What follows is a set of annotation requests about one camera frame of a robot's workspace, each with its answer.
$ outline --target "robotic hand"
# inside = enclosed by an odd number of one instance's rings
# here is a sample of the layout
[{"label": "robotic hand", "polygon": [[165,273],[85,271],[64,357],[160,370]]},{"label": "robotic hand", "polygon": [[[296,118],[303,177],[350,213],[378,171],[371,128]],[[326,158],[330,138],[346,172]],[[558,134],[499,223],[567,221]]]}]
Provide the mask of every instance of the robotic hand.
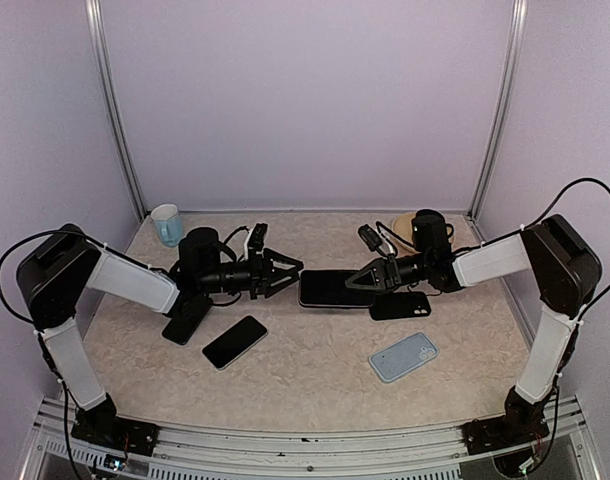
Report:
[{"label": "robotic hand", "polygon": [[[0,295],[10,312],[34,325],[47,364],[79,407],[74,438],[151,455],[158,432],[153,424],[116,416],[114,402],[96,378],[74,320],[83,290],[110,293],[171,317],[163,336],[185,344],[213,305],[210,294],[249,291],[251,299],[268,298],[298,281],[303,263],[264,249],[266,233],[266,224],[256,225],[239,261],[219,241],[216,230],[192,230],[179,244],[179,260],[169,273],[122,255],[71,224],[33,235],[8,250],[0,268],[15,248],[49,235],[16,272],[31,320],[14,312]],[[221,252],[231,261],[221,262]]]},{"label": "robotic hand", "polygon": [[[385,254],[380,248],[383,238],[369,226],[361,227],[359,235],[370,250],[379,251],[384,258],[369,263],[350,277],[346,286],[377,294],[424,280],[449,293],[532,270],[543,306],[525,370],[505,400],[505,414],[467,423],[463,433],[472,455],[546,437],[549,429],[543,409],[574,351],[579,314],[592,300],[602,273],[597,256],[571,225],[562,216],[553,215],[481,247],[452,252],[443,216],[424,210],[412,222],[413,244],[419,253],[401,258]],[[516,473],[516,465],[497,464],[507,468],[503,473],[508,474]]]}]

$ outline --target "table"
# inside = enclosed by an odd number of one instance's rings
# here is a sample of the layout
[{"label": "table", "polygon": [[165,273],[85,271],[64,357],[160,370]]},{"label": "table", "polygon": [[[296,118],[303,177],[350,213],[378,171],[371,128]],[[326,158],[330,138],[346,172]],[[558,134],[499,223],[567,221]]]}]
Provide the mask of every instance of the table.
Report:
[{"label": "table", "polygon": [[[387,213],[186,214],[185,231],[211,226],[224,238],[240,225],[269,224],[266,246],[301,259],[307,269],[360,268],[375,258],[359,226]],[[475,244],[465,219],[447,215],[455,248]],[[242,252],[244,235],[230,245]],[[170,267],[175,249],[162,246],[147,219],[128,254]],[[527,348],[505,300],[491,281],[430,297],[426,318],[375,322],[367,311],[299,306],[297,285],[270,299],[212,309],[190,342],[161,336],[167,318],[106,295],[85,337],[85,349],[119,414],[190,426],[276,432],[379,430],[470,420],[501,413]],[[269,334],[225,370],[202,348],[246,315]],[[424,332],[439,356],[391,384],[368,357]]]}]

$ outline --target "mug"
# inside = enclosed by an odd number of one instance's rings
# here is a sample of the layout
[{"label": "mug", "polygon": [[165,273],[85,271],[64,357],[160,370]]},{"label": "mug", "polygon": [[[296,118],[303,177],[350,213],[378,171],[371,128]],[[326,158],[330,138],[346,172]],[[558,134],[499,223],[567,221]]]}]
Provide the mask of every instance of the mug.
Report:
[{"label": "mug", "polygon": [[161,243],[166,247],[175,247],[183,238],[183,225],[178,214],[178,207],[171,203],[160,205],[150,214]]}]

